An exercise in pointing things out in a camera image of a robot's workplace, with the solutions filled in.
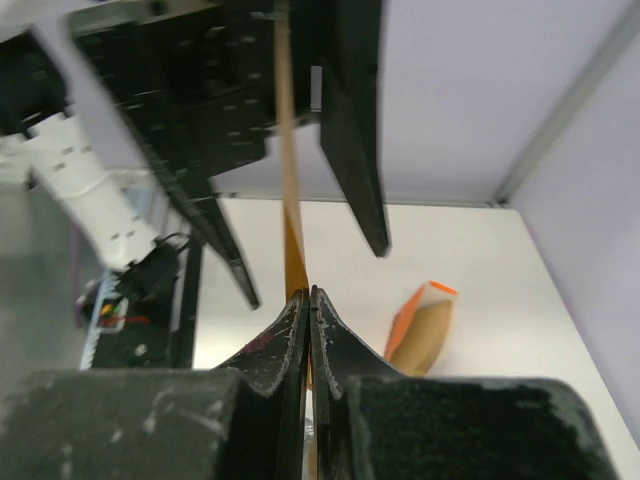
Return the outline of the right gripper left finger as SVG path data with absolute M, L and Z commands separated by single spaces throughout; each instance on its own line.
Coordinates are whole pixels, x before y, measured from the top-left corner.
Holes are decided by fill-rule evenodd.
M 1 402 L 5 479 L 297 479 L 308 294 L 211 370 L 42 371 Z

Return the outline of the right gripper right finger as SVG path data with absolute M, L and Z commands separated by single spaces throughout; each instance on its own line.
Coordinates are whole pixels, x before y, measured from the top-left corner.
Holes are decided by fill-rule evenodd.
M 613 479 L 582 398 L 546 378 L 415 378 L 310 295 L 321 479 Z

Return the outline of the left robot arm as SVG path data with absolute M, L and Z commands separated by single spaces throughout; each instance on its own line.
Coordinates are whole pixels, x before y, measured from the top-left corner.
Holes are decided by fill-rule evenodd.
M 169 290 L 177 247 L 143 220 L 94 153 L 35 32 L 43 1 L 1 5 L 1 135 L 73 218 L 126 298 Z M 319 143 L 372 252 L 390 247 L 378 161 L 380 1 L 101 1 L 68 14 L 71 40 L 170 205 L 260 300 L 211 185 L 281 139 L 286 289 L 307 277 L 294 153 Z

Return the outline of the brown paper coffee filter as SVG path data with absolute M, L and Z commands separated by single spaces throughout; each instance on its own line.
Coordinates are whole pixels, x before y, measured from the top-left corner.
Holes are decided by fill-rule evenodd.
M 300 212 L 299 178 L 295 146 L 295 105 L 294 82 L 292 73 L 289 1 L 274 1 L 274 75 L 276 118 L 281 136 L 282 166 L 282 205 L 284 221 L 284 266 L 285 294 L 289 300 L 294 293 L 304 293 L 307 304 L 301 320 L 298 322 L 298 333 L 303 333 L 304 355 L 302 356 L 302 372 L 304 382 L 301 383 L 303 413 L 306 409 L 307 393 L 310 388 L 310 336 L 309 336 L 309 281 L 305 264 L 304 237 Z M 302 479 L 318 479 L 317 445 L 315 433 L 303 433 L 303 474 Z

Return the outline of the orange coffee filter box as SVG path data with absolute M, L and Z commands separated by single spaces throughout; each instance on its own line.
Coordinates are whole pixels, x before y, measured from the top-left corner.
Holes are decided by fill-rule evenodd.
M 436 363 L 453 323 L 458 291 L 436 281 L 420 285 L 397 311 L 384 359 L 410 376 L 425 376 Z

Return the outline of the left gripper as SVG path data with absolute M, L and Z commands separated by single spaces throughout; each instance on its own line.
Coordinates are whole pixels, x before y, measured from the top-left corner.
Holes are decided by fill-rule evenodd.
M 171 206 L 226 264 L 251 308 L 261 305 L 208 176 L 258 162 L 275 127 L 271 1 L 108 1 L 72 12 L 70 35 L 114 102 L 159 71 L 180 121 L 125 123 Z

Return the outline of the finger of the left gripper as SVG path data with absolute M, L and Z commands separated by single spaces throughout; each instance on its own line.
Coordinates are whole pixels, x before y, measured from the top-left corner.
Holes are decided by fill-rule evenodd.
M 298 117 L 311 112 L 319 68 L 319 144 L 377 257 L 390 250 L 379 162 L 382 1 L 292 1 L 289 31 Z

